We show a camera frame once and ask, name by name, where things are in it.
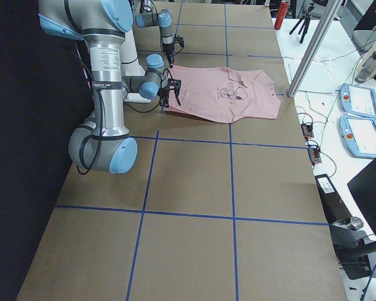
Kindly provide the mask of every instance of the black tripod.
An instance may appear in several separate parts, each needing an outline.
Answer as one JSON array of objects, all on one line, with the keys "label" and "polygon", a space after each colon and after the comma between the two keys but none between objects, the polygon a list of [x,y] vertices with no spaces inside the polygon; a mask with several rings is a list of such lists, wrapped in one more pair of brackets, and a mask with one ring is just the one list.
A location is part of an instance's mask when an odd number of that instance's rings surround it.
[{"label": "black tripod", "polygon": [[302,15],[302,17],[295,24],[294,28],[290,31],[290,34],[292,34],[294,32],[294,30],[298,27],[298,25],[300,25],[301,22],[304,21],[304,23],[301,26],[300,31],[298,32],[298,34],[301,34],[301,32],[303,31],[302,36],[301,36],[301,40],[300,40],[300,44],[302,44],[303,39],[308,32],[309,23],[311,22],[312,11],[313,11],[314,8],[315,8],[315,2],[312,2],[311,6],[308,8],[308,12]]}]

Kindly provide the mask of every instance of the red cylinder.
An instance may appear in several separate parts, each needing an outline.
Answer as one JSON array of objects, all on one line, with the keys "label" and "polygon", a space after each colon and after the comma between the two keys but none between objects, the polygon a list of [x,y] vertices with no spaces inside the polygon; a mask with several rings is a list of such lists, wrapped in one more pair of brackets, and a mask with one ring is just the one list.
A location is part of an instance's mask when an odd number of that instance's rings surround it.
[{"label": "red cylinder", "polygon": [[279,30],[281,28],[281,24],[283,23],[284,17],[286,16],[288,9],[288,2],[282,1],[280,3],[280,7],[278,8],[276,22],[274,24],[275,30]]}]

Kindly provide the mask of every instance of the pink shirt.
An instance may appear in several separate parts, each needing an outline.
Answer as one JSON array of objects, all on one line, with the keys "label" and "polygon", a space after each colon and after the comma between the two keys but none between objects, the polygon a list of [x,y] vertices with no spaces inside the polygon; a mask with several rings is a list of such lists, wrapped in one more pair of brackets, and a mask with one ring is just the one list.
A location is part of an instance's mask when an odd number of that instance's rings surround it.
[{"label": "pink shirt", "polygon": [[166,111],[223,123],[243,117],[277,118],[280,100],[274,92],[274,82],[261,70],[174,66],[171,74],[181,80],[181,106],[170,93]]}]

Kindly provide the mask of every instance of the black monitor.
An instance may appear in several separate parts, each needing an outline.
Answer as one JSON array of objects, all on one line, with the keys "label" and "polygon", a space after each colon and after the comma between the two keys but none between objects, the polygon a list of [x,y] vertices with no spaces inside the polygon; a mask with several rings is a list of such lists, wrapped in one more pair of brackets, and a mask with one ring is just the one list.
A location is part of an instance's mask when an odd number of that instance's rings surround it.
[{"label": "black monitor", "polygon": [[376,235],[376,158],[348,183],[348,188]]}]

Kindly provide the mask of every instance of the white desk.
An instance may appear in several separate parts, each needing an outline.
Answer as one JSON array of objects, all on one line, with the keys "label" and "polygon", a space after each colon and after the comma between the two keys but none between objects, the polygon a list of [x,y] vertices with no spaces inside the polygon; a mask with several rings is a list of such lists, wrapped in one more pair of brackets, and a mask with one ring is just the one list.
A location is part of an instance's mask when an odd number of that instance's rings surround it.
[{"label": "white desk", "polygon": [[[291,81],[291,75],[293,74],[292,69],[296,64],[299,64],[318,24],[318,20],[311,20],[308,34],[305,36],[305,40],[301,45],[299,43],[300,36],[298,35],[300,26],[292,35],[289,35],[290,30],[297,21],[297,19],[285,19],[281,29],[276,31],[281,54],[285,60],[285,67],[289,81]],[[365,221],[365,218],[362,216],[347,188],[347,183],[371,160],[350,157],[348,151],[343,145],[342,138],[338,133],[338,119],[343,114],[337,97],[340,88],[339,86],[345,82],[351,83],[351,70],[359,58],[359,54],[355,51],[354,45],[350,41],[350,38],[340,22],[334,21],[315,56],[311,70],[306,76],[305,81],[307,83],[300,87],[300,89],[305,87],[308,91],[330,93],[298,92],[295,96],[295,104],[298,113],[306,112],[310,114],[313,117],[314,122],[326,121],[326,118],[317,112],[327,116],[329,111],[332,110],[324,130],[323,141],[321,133],[323,132],[324,125],[321,123],[314,124],[314,140],[321,144],[321,150],[328,154],[337,164],[337,171],[331,180],[347,205],[348,210],[353,216],[358,216]],[[327,72],[328,74],[319,75],[319,71]],[[376,82],[374,80],[367,81],[363,86],[374,88],[376,91]],[[304,118],[304,115],[299,115],[300,121],[302,121],[302,118]],[[305,121],[310,121],[309,117],[305,117]],[[333,162],[323,154],[321,155],[321,159],[322,164],[315,166],[313,171],[314,174],[318,175],[326,173],[331,175],[335,169]],[[368,224],[365,224],[363,230],[367,234],[372,233]],[[368,278],[349,280],[344,271],[342,271],[342,277],[348,299],[359,300],[362,294],[362,289],[365,287]],[[372,280],[368,289],[365,301],[369,300],[376,300],[376,278]]]}]

